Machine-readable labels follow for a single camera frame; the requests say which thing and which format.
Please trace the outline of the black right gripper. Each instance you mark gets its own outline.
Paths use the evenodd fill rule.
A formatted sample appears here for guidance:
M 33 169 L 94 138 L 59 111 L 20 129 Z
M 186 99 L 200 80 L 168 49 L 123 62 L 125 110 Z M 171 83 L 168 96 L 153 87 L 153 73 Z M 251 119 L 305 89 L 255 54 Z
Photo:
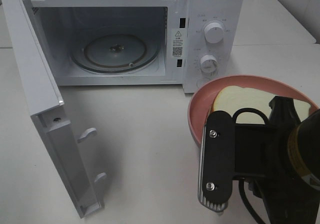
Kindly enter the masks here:
M 269 106 L 271 113 L 265 124 L 236 125 L 235 170 L 240 174 L 239 193 L 257 223 L 263 220 L 246 196 L 245 182 L 263 200 L 271 223 L 299 223 L 300 177 L 287 148 L 289 135 L 301 121 L 292 98 L 275 96 Z

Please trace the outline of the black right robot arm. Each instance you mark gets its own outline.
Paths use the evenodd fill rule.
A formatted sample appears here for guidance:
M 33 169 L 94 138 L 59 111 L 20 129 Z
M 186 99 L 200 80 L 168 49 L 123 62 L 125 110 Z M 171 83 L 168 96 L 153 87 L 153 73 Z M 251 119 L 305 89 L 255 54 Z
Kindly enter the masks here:
M 233 116 L 253 113 L 261 124 L 234 124 L 234 173 L 241 200 L 257 223 L 262 218 L 250 204 L 244 184 L 261 198 L 271 223 L 315 223 L 319 204 L 319 111 L 300 120 L 291 98 L 275 96 L 266 116 L 241 108 Z

